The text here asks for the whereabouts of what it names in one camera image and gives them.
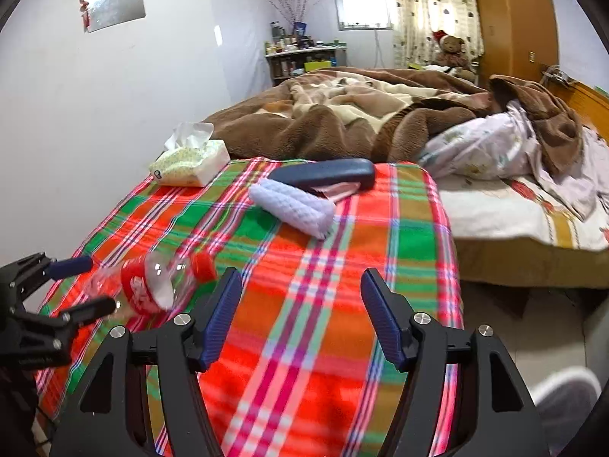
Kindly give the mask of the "clear cola bottle red label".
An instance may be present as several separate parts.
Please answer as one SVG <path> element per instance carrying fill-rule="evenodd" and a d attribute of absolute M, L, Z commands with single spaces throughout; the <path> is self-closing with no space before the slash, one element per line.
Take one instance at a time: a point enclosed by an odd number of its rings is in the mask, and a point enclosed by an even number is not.
<path fill-rule="evenodd" d="M 184 258 L 152 252 L 99 268 L 84 292 L 90 298 L 113 298 L 116 318 L 147 318 L 186 305 L 200 286 L 216 280 L 216 267 L 206 251 Z"/>

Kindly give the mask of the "green tissue pack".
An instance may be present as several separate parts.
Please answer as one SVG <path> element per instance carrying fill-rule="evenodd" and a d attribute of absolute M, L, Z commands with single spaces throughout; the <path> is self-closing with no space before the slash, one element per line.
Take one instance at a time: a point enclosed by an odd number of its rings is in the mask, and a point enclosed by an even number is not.
<path fill-rule="evenodd" d="M 230 162 L 225 142 L 213 138 L 214 131 L 212 123 L 178 124 L 161 155 L 150 164 L 150 175 L 163 186 L 208 185 Z"/>

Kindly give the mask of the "rolled lavender towel far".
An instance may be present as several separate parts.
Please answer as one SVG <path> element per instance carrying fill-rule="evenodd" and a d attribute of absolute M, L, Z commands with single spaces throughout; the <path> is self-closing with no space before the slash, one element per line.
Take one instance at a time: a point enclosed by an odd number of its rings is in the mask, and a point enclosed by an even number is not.
<path fill-rule="evenodd" d="M 249 196 L 264 211 L 317 240 L 324 240 L 332 230 L 336 207 L 328 199 L 273 179 L 261 179 L 252 185 Z"/>

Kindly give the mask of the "light pink bedsheet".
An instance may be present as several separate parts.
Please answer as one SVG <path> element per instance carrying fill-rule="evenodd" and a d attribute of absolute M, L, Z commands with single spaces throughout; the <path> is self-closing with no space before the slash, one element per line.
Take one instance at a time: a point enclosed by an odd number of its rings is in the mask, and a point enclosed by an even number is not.
<path fill-rule="evenodd" d="M 441 177 L 437 182 L 455 236 L 465 240 L 528 238 L 568 250 L 608 246 L 608 147 L 583 131 L 583 156 L 564 176 L 537 179 Z"/>

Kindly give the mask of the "dark blue glasses case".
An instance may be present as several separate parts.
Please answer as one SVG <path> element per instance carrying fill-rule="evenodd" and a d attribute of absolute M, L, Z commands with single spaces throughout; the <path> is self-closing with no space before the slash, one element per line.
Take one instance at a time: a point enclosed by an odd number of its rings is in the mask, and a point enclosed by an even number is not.
<path fill-rule="evenodd" d="M 356 184 L 370 190 L 376 179 L 375 166 L 364 158 L 347 158 L 282 165 L 268 176 L 273 181 L 310 192 L 339 184 Z"/>

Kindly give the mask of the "white floral pillow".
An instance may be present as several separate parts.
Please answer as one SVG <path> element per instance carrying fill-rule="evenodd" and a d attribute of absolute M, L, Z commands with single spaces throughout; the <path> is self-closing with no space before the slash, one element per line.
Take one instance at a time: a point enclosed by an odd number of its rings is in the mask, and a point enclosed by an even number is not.
<path fill-rule="evenodd" d="M 532 123 L 517 100 L 504 112 L 453 126 L 425 144 L 418 164 L 435 179 L 547 176 Z"/>

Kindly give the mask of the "brown fleece blanket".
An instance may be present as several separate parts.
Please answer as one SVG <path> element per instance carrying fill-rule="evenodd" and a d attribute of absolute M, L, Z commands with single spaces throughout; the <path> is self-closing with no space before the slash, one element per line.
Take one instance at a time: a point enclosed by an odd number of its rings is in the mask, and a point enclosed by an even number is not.
<path fill-rule="evenodd" d="M 412 161 L 432 138 L 516 100 L 552 174 L 582 150 L 579 116 L 544 86 L 493 74 L 485 89 L 435 70 L 330 67 L 285 80 L 206 121 L 233 159 Z"/>

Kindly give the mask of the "cluttered shelf unit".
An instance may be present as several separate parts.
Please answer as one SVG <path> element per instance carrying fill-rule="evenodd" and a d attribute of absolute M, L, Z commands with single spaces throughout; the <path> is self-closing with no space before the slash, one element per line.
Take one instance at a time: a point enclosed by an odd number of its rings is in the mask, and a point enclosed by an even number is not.
<path fill-rule="evenodd" d="M 346 66 L 347 44 L 324 42 L 306 35 L 306 23 L 295 22 L 288 35 L 278 22 L 271 23 L 271 41 L 264 42 L 271 84 L 278 86 L 292 77 L 320 68 Z"/>

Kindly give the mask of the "wooden headboard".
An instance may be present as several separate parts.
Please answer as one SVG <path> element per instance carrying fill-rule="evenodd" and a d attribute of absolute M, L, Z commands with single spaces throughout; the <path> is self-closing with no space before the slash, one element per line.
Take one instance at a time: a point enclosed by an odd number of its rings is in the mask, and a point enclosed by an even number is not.
<path fill-rule="evenodd" d="M 595 129 L 600 137 L 609 141 L 609 102 L 605 95 L 578 80 L 567 84 L 550 78 L 547 89 L 574 109 L 583 125 Z"/>

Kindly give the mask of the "dried branches in vase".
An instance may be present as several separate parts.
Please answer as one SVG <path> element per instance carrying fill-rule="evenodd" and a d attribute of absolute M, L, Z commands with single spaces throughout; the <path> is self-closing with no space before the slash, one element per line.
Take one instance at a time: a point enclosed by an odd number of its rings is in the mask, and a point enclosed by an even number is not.
<path fill-rule="evenodd" d="M 306 18 L 324 0 L 266 0 L 284 21 L 282 27 L 289 35 L 306 33 Z"/>

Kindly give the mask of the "teddy bear santa hat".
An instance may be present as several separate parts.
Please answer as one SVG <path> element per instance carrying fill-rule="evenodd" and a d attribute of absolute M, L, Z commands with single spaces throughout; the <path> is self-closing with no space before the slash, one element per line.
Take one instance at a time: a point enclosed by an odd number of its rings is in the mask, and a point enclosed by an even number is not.
<path fill-rule="evenodd" d="M 461 38 L 447 34 L 443 30 L 432 33 L 435 42 L 439 45 L 439 52 L 435 54 L 432 64 L 444 67 L 447 73 L 452 73 L 454 77 L 476 81 L 476 73 L 471 67 L 464 49 L 464 41 Z"/>

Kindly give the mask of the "small window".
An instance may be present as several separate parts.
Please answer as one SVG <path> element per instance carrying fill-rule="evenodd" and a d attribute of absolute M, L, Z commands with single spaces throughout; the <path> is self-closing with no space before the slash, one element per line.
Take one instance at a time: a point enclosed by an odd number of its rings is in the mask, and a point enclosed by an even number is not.
<path fill-rule="evenodd" d="M 396 0 L 335 0 L 340 31 L 392 30 L 397 20 Z"/>

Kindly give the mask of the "wooden wardrobe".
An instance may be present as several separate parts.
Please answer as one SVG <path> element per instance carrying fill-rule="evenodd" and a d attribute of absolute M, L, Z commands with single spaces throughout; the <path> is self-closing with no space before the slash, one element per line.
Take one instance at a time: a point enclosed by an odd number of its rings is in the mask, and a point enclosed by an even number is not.
<path fill-rule="evenodd" d="M 484 55 L 480 80 L 493 74 L 539 81 L 558 63 L 552 0 L 477 0 Z"/>

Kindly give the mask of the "patterned curtain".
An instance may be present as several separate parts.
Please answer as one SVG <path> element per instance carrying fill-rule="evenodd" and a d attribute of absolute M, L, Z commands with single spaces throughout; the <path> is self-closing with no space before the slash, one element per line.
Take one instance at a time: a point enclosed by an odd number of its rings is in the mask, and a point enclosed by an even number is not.
<path fill-rule="evenodd" d="M 395 0 L 394 64 L 427 65 L 440 51 L 435 34 L 443 31 L 464 40 L 467 58 L 484 55 L 477 0 Z"/>

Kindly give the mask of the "silver wall panel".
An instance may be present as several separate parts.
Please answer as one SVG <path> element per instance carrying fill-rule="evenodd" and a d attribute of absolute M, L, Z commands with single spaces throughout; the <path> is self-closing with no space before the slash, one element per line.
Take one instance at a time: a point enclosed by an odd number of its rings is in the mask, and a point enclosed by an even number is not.
<path fill-rule="evenodd" d="M 145 17 L 143 0 L 80 0 L 80 6 L 86 33 Z"/>

